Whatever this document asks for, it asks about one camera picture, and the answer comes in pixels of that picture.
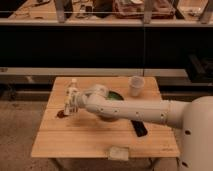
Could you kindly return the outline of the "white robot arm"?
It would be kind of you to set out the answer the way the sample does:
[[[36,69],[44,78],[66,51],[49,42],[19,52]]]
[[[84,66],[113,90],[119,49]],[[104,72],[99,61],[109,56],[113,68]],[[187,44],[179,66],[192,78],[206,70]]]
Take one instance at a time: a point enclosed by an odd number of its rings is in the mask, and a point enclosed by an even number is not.
[[[96,84],[84,91],[70,86],[65,113],[79,108],[106,118],[167,125],[182,131],[178,171],[213,171],[213,96],[192,102],[174,100],[109,100],[109,89]]]

